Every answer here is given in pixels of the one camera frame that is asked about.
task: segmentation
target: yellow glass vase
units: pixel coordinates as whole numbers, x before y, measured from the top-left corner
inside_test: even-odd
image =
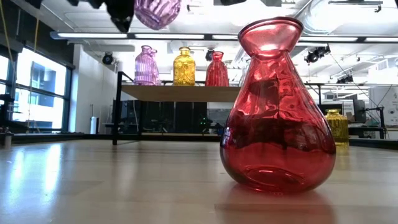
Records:
[[[325,118],[329,123],[332,135],[335,139],[336,148],[348,149],[348,120],[339,114],[340,109],[330,109],[326,111]]]
[[[180,55],[174,60],[174,85],[195,85],[195,61],[188,47],[180,48]]]

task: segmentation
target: red glass vase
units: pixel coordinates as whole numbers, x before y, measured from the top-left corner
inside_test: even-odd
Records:
[[[212,61],[207,67],[206,86],[229,86],[226,65],[222,62],[223,52],[213,52]]]
[[[289,57],[302,29],[295,19],[276,17],[253,22],[238,35],[251,64],[225,124],[220,153],[228,174],[252,189],[311,190],[335,164],[328,123]]]

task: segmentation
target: wooden shelf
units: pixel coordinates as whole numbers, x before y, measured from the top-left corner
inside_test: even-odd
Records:
[[[122,91],[142,101],[235,102],[240,87],[122,85]]]

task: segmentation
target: wooden table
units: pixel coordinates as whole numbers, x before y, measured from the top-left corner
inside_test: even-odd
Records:
[[[316,190],[275,196],[233,181],[217,142],[13,146],[0,151],[0,223],[396,223],[397,170],[397,152],[352,147]]]
[[[141,101],[235,102],[240,89],[225,86],[122,85],[123,92]]]

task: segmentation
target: hanging purple vase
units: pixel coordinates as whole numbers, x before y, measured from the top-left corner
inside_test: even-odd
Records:
[[[134,83],[137,85],[155,85],[155,60],[151,56],[152,48],[148,45],[143,45],[141,49],[142,52],[136,57],[136,77]]]
[[[145,26],[159,30],[178,16],[181,0],[136,0],[134,10]]]
[[[157,53],[156,49],[152,49],[150,52],[150,56],[152,57],[152,59],[154,61],[154,68],[153,68],[154,82],[155,82],[155,85],[161,85],[162,81],[160,80],[159,69],[157,68],[157,64],[156,64],[156,60],[155,60],[156,53]]]

